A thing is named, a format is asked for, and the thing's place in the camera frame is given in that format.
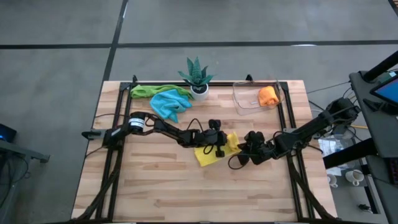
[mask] wooden table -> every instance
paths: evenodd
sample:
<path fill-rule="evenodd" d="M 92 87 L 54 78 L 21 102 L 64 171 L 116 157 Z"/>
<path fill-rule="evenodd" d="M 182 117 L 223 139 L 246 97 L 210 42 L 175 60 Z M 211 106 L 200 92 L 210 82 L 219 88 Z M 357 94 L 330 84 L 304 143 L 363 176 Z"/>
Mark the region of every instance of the wooden table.
<path fill-rule="evenodd" d="M 304 83 L 287 81 L 297 126 L 312 119 Z M 96 115 L 114 113 L 120 82 L 104 82 Z M 266 139 L 280 130 L 277 110 L 240 116 L 232 101 L 231 87 L 211 87 L 206 101 L 193 101 L 193 107 L 178 114 L 185 129 L 198 118 L 204 129 L 209 119 L 220 119 L 226 133 L 235 131 L 239 140 L 251 130 L 262 131 Z M 286 105 L 285 118 L 288 120 Z M 132 111 L 153 113 L 149 99 L 132 101 Z M 113 116 L 95 119 L 95 129 L 111 128 Z M 88 152 L 100 147 L 101 140 L 91 141 Z M 103 175 L 106 150 L 85 160 L 72 217 L 79 216 L 98 193 Z M 303 150 L 311 191 L 327 211 L 336 216 L 335 204 L 326 179 L 320 152 Z M 272 222 L 296 221 L 286 158 L 268 160 L 241 170 L 231 170 L 227 158 L 200 167 L 193 149 L 182 148 L 161 134 L 126 138 L 116 199 L 116 222 Z M 306 214 L 305 200 L 300 193 Z M 108 209 L 109 196 L 104 210 Z"/>

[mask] orange object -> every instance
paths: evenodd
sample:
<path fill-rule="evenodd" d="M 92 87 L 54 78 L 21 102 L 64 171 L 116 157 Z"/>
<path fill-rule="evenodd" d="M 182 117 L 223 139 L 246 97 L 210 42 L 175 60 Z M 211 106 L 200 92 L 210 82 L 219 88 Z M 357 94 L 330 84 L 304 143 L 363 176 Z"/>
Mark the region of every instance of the orange object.
<path fill-rule="evenodd" d="M 279 99 L 275 94 L 274 87 L 272 86 L 261 88 L 258 97 L 260 106 L 269 106 L 275 103 L 279 103 Z"/>

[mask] monitor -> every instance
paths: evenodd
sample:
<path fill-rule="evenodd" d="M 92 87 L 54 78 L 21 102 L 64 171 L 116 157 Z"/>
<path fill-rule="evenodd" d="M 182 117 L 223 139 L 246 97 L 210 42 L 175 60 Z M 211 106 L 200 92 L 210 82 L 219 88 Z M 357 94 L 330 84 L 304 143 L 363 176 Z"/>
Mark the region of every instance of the monitor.
<path fill-rule="evenodd" d="M 373 88 L 371 94 L 394 106 L 398 106 L 398 75 Z"/>

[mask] concrete floor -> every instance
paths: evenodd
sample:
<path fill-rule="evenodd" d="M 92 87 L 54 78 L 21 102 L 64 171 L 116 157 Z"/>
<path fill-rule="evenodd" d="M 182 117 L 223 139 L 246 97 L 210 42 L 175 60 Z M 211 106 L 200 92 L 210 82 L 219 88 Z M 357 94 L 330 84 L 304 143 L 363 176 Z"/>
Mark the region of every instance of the concrete floor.
<path fill-rule="evenodd" d="M 110 44 L 122 0 L 0 1 L 1 44 Z M 281 40 L 394 40 L 398 17 L 387 0 L 130 0 L 120 43 Z M 348 81 L 397 45 L 118 49 L 110 80 L 178 80 L 199 56 L 217 80 L 301 79 L 308 91 Z M 109 49 L 0 50 L 0 123 L 17 143 L 51 154 L 23 180 L 13 223 L 70 218 Z M 320 106 L 349 85 L 309 95 Z M 363 118 L 355 124 L 365 125 Z M 358 131 L 360 138 L 369 133 Z M 387 223 L 363 213 L 359 188 L 333 189 L 344 220 Z"/>

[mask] transparent bin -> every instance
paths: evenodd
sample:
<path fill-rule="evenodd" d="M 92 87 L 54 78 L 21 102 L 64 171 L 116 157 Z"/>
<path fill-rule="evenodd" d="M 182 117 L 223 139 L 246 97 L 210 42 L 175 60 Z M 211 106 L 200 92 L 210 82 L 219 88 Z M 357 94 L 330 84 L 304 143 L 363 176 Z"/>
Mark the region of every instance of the transparent bin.
<path fill-rule="evenodd" d="M 279 100 L 278 103 L 267 106 L 260 105 L 258 99 L 259 91 L 266 86 L 274 87 L 275 94 Z M 239 115 L 247 115 L 276 108 L 279 103 L 285 101 L 285 95 L 277 80 L 264 82 L 243 81 L 233 83 L 233 101 L 236 112 Z"/>

